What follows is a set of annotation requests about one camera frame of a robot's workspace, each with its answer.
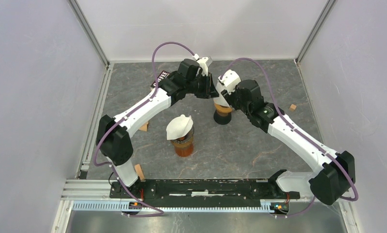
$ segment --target white enclosure wall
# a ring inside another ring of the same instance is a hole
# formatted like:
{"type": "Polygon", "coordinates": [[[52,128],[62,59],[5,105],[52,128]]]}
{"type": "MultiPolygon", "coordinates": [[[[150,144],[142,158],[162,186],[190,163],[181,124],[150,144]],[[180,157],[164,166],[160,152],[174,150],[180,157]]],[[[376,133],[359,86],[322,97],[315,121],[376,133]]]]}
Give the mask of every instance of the white enclosure wall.
{"type": "MultiPolygon", "coordinates": [[[[149,61],[157,45],[185,44],[213,59],[295,58],[326,0],[78,0],[111,61],[149,61]]],[[[187,53],[169,46],[157,60],[187,53]]]]}
{"type": "Polygon", "coordinates": [[[301,64],[326,144],[355,156],[364,232],[387,232],[387,1],[337,1],[301,64]]]}
{"type": "Polygon", "coordinates": [[[50,232],[104,65],[66,0],[0,0],[0,232],[50,232]]]}

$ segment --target robotic arm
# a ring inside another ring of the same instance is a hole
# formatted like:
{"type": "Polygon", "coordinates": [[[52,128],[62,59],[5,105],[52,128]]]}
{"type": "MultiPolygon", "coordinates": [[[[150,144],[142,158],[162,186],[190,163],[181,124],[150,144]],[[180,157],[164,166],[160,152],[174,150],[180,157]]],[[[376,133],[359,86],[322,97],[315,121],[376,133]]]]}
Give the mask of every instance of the robotic arm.
{"type": "Polygon", "coordinates": [[[354,158],[350,153],[344,151],[339,154],[321,144],[300,129],[281,109],[280,114],[273,103],[264,101],[256,81],[241,81],[235,71],[229,70],[218,79],[215,88],[212,74],[208,73],[211,58],[195,57],[195,59],[196,61],[191,59],[182,61],[177,71],[160,81],[158,89],[152,90],[136,105],[113,118],[107,115],[101,118],[97,144],[115,123],[121,121],[102,142],[100,150],[115,166],[119,178],[126,186],[129,187],[138,180],[130,160],[133,153],[130,139],[145,122],[183,99],[186,94],[194,94],[201,99],[217,97],[224,106],[230,105],[235,110],[241,110],[252,125],[285,143],[311,167],[312,172],[308,173],[279,171],[276,183],[281,191],[313,193],[328,205],[340,198],[349,189],[349,182],[325,154],[336,159],[347,171],[352,182],[355,182],[354,158]],[[320,145],[322,151],[312,143],[320,145]]]}
{"type": "Polygon", "coordinates": [[[208,73],[208,66],[211,63],[210,57],[203,57],[196,61],[185,59],[180,63],[177,71],[170,73],[167,78],[159,82],[157,90],[153,89],[149,95],[123,113],[113,118],[105,115],[100,119],[97,144],[115,123],[122,121],[106,137],[100,150],[115,166],[118,176],[126,186],[129,187],[138,180],[130,160],[133,154],[130,139],[145,122],[185,98],[186,94],[194,94],[200,99],[219,96],[213,85],[212,74],[208,73]]]}
{"type": "Polygon", "coordinates": [[[285,143],[312,169],[312,172],[297,173],[283,170],[276,180],[282,191],[298,191],[304,194],[312,192],[316,198],[328,205],[340,198],[348,191],[350,184],[326,154],[337,160],[355,183],[353,156],[347,151],[338,153],[325,146],[298,127],[282,109],[279,109],[279,113],[273,103],[264,101],[256,81],[241,81],[235,71],[228,70],[218,82],[224,87],[221,96],[232,108],[241,110],[252,125],[285,143]]]}

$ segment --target gray marble floor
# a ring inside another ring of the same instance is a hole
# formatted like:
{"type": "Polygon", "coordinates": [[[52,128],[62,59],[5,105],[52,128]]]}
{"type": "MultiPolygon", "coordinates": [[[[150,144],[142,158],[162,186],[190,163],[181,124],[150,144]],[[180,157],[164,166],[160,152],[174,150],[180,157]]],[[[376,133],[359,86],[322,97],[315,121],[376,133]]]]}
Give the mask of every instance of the gray marble floor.
{"type": "MultiPolygon", "coordinates": [[[[218,77],[230,61],[214,61],[210,72],[218,77]]],[[[279,106],[313,137],[319,132],[303,82],[292,60],[264,60],[260,63],[270,76],[279,106]],[[294,112],[288,110],[297,105],[294,112]]],[[[158,72],[174,71],[179,62],[157,63],[158,72]]],[[[232,68],[242,80],[256,80],[267,101],[271,101],[266,81],[258,67],[241,61],[232,68]]],[[[103,115],[114,115],[130,108],[146,96],[153,82],[151,63],[115,64],[103,115]]],[[[189,95],[150,120],[148,132],[138,131],[132,138],[134,164],[141,164],[149,179],[171,178],[268,178],[280,169],[309,171],[307,164],[282,142],[252,126],[246,116],[233,112],[228,125],[213,120],[213,100],[189,95]],[[178,157],[166,140],[166,126],[175,117],[191,115],[195,127],[194,151],[178,157]]],[[[105,161],[99,154],[98,161],[105,161]]],[[[107,179],[111,169],[91,165],[88,179],[107,179]]]]}

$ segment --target purple cable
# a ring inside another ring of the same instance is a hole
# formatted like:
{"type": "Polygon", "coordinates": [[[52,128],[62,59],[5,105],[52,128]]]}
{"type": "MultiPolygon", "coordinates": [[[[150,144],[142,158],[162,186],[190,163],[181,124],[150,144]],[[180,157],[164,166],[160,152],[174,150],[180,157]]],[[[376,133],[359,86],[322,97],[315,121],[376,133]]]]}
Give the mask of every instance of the purple cable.
{"type": "MultiPolygon", "coordinates": [[[[289,121],[287,121],[285,119],[285,117],[282,115],[281,111],[279,110],[279,107],[278,107],[278,103],[275,99],[275,96],[274,96],[274,92],[272,90],[272,86],[271,86],[271,82],[269,80],[269,77],[268,77],[268,74],[266,73],[265,69],[257,62],[255,61],[254,59],[251,59],[251,58],[246,58],[246,57],[241,57],[241,58],[238,58],[238,59],[235,59],[234,61],[232,61],[228,68],[226,68],[225,72],[222,73],[221,77],[219,79],[222,79],[222,77],[225,75],[225,73],[233,66],[233,64],[235,64],[237,61],[240,61],[240,60],[246,60],[246,61],[250,61],[250,62],[253,62],[255,63],[263,72],[263,75],[265,76],[265,79],[266,79],[266,83],[268,85],[268,88],[269,88],[269,94],[271,95],[271,98],[272,98],[272,101],[274,102],[274,106],[275,106],[275,109],[276,111],[278,112],[279,116],[281,117],[281,119],[291,128],[291,129],[294,129],[295,127],[289,123],[289,121]]],[[[355,184],[354,182],[352,182],[351,178],[349,177],[349,174],[346,172],[346,170],[342,167],[342,165],[334,158],[332,157],[330,154],[326,153],[326,151],[321,147],[319,146],[318,144],[316,144],[314,141],[312,141],[309,137],[307,137],[305,134],[303,134],[302,132],[300,132],[299,130],[295,129],[294,130],[297,134],[299,134],[302,138],[304,138],[306,141],[308,141],[310,144],[312,144],[314,147],[316,147],[320,152],[324,153],[329,159],[332,160],[332,162],[334,162],[336,164],[336,166],[341,170],[341,172],[343,173],[343,175],[345,176],[345,178],[348,180],[348,183],[349,185],[351,186],[353,192],[354,192],[354,196],[353,198],[347,198],[347,197],[340,197],[341,199],[344,199],[344,200],[350,200],[350,201],[356,201],[358,200],[359,196],[358,196],[358,191],[355,187],[355,184]]]]}
{"type": "MultiPolygon", "coordinates": [[[[119,177],[118,176],[118,173],[116,172],[114,166],[112,166],[112,171],[113,173],[115,174],[116,177],[119,177]]],[[[159,213],[155,213],[155,214],[148,214],[148,215],[128,215],[129,217],[155,217],[155,216],[161,216],[164,214],[163,210],[160,210],[156,207],[153,207],[151,205],[148,205],[146,204],[145,202],[139,200],[136,196],[134,196],[130,191],[129,189],[127,188],[127,186],[124,184],[124,182],[121,180],[121,179],[117,179],[119,181],[119,183],[121,183],[122,187],[125,189],[125,191],[128,193],[128,195],[130,197],[132,197],[133,199],[135,199],[135,201],[139,202],[140,204],[142,204],[143,206],[146,206],[148,208],[151,208],[153,210],[156,210],[158,211],[159,213]]]]}
{"type": "MultiPolygon", "coordinates": [[[[136,106],[134,109],[132,109],[129,113],[127,113],[123,118],[121,118],[117,123],[115,123],[114,125],[112,125],[112,127],[110,127],[108,129],[108,131],[106,131],[106,133],[103,135],[103,137],[101,138],[101,140],[99,141],[98,145],[97,145],[97,148],[95,149],[95,153],[94,153],[94,165],[95,166],[102,166],[102,165],[105,165],[105,164],[111,164],[109,161],[106,161],[106,162],[103,162],[103,163],[98,163],[97,162],[97,156],[98,156],[98,151],[100,150],[101,146],[102,146],[102,143],[105,141],[105,139],[108,137],[108,135],[113,131],[113,129],[118,126],[119,124],[121,124],[123,121],[125,121],[125,118],[126,117],[130,117],[134,112],[136,112],[138,109],[142,108],[146,103],[149,102],[149,99],[152,99],[155,97],[156,93],[158,92],[158,77],[157,77],[157,74],[156,74],[156,68],[155,68],[155,55],[156,55],[156,52],[164,45],[169,45],[169,44],[174,44],[174,45],[179,45],[183,48],[185,48],[188,52],[191,53],[192,56],[195,55],[194,52],[192,52],[192,50],[190,50],[188,47],[186,47],[185,45],[181,44],[181,43],[178,43],[178,42],[173,42],[173,41],[170,41],[170,42],[165,42],[165,43],[162,43],[160,44],[153,52],[152,54],[152,69],[154,71],[154,78],[155,78],[155,90],[154,92],[152,93],[152,95],[147,99],[145,100],[144,102],[142,102],[140,105],[136,106]]],[[[116,172],[114,166],[112,166],[112,170],[113,172],[115,173],[115,175],[117,177],[118,176],[118,173],[116,172]]],[[[131,194],[131,192],[129,192],[129,190],[127,189],[127,187],[125,186],[125,184],[123,183],[123,181],[121,179],[118,179],[119,182],[121,183],[121,185],[124,187],[125,191],[132,197],[134,198],[137,202],[139,202],[140,204],[148,207],[148,208],[151,208],[153,210],[156,210],[156,211],[159,211],[159,213],[156,213],[156,214],[148,214],[148,215],[138,215],[138,216],[131,216],[131,217],[152,217],[152,216],[160,216],[160,215],[163,215],[163,211],[158,209],[158,208],[155,208],[153,206],[150,206],[148,204],[146,204],[145,202],[137,199],[134,195],[131,194]]]]}
{"type": "Polygon", "coordinates": [[[108,135],[112,132],[113,129],[115,129],[116,126],[118,126],[119,124],[121,124],[125,119],[121,118],[117,123],[115,123],[114,125],[112,125],[112,127],[110,127],[108,129],[108,131],[106,131],[106,133],[103,135],[103,137],[101,138],[101,140],[99,141],[98,145],[97,145],[97,149],[95,150],[95,153],[94,153],[94,165],[95,166],[102,166],[102,165],[105,165],[105,164],[111,164],[111,162],[109,161],[106,161],[106,162],[103,162],[103,163],[98,163],[97,162],[97,157],[98,157],[98,151],[99,149],[101,149],[101,146],[102,146],[102,143],[105,141],[105,139],[108,137],[108,135]]]}
{"type": "MultiPolygon", "coordinates": [[[[156,47],[156,49],[154,50],[153,54],[152,54],[152,70],[154,71],[154,78],[155,78],[155,90],[154,92],[152,93],[152,95],[146,99],[144,102],[142,102],[140,105],[136,106],[134,109],[132,109],[129,113],[127,113],[125,116],[126,117],[129,117],[131,116],[134,112],[136,112],[138,109],[142,108],[145,104],[147,104],[149,102],[149,99],[152,99],[153,97],[155,97],[156,93],[158,92],[158,77],[157,77],[157,74],[156,74],[156,68],[155,68],[155,55],[157,53],[157,51],[164,45],[170,45],[170,44],[174,44],[174,45],[179,45],[183,48],[185,48],[188,52],[191,53],[192,56],[195,55],[195,53],[190,50],[188,47],[186,47],[185,45],[181,44],[181,43],[178,43],[178,42],[174,42],[174,41],[169,41],[169,42],[165,42],[165,43],[162,43],[160,44],[158,47],[156,47]]],[[[95,166],[102,166],[102,165],[105,165],[105,164],[110,164],[110,162],[103,162],[103,163],[98,163],[97,162],[97,156],[98,156],[98,151],[100,150],[101,146],[102,146],[102,143],[105,141],[105,139],[108,137],[109,133],[112,132],[112,130],[118,126],[120,123],[122,123],[125,119],[122,118],[120,119],[117,123],[115,123],[108,131],[106,131],[106,133],[104,134],[104,136],[101,138],[100,142],[98,143],[97,145],[97,148],[95,150],[95,153],[94,153],[94,165],[95,166]]]]}

